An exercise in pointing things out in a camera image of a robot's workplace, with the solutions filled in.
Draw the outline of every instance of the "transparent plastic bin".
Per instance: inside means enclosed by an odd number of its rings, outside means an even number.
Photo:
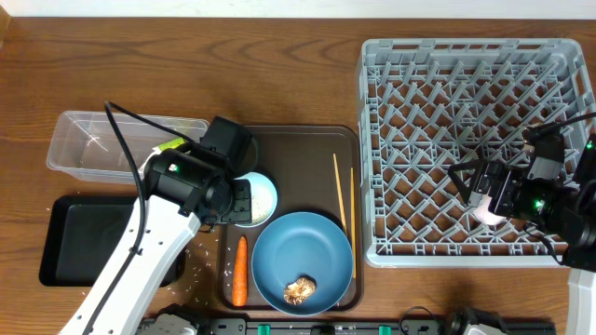
[[[209,123],[204,120],[144,115],[159,125],[199,141]],[[176,137],[128,115],[114,114],[115,121],[140,167],[153,148]],[[67,111],[60,115],[47,152],[47,167],[81,181],[134,184],[129,163],[105,113]]]
[[[576,41],[369,40],[356,80],[363,245],[371,266],[556,265],[524,232],[524,221],[482,224],[447,168],[477,158],[527,167],[523,126],[596,112]],[[562,129],[566,185],[574,186],[577,160],[595,130],[594,119]],[[559,253],[566,248],[557,235],[546,238]]]

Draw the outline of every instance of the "clear plastic container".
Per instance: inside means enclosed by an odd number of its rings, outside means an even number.
[[[144,115],[159,125],[199,141],[209,123],[204,120]],[[158,144],[176,136],[128,115],[114,114],[137,167]],[[47,152],[47,167],[81,181],[134,184],[129,163],[105,113],[67,111],[60,115]]]

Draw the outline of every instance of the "brown tray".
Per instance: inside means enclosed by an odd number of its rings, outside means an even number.
[[[345,221],[351,233],[350,222],[350,168],[354,168],[354,196],[359,203],[359,142],[347,127],[314,126],[253,126],[249,127],[259,141],[261,157],[256,172],[270,177],[278,188],[278,207],[271,219],[254,228],[223,226],[220,235],[216,291],[217,297],[228,308],[239,311],[274,310],[261,296],[252,280],[251,255],[254,244],[263,229],[280,216],[295,211],[321,214],[342,226],[333,154],[342,183]],[[356,279],[330,311],[347,311],[359,304],[363,292],[362,244],[360,211],[356,205]],[[243,307],[232,304],[232,275],[238,239],[245,235],[249,242],[249,298]]]

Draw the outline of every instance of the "white wall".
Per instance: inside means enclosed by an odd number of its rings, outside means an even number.
[[[596,0],[0,0],[12,16],[596,19]]]

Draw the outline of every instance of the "green connector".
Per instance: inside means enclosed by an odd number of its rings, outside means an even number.
[[[391,335],[391,327],[390,326],[380,326],[379,327],[379,335]]]
[[[269,333],[271,333],[271,326],[259,325],[259,329],[257,330],[258,335],[269,335]]]

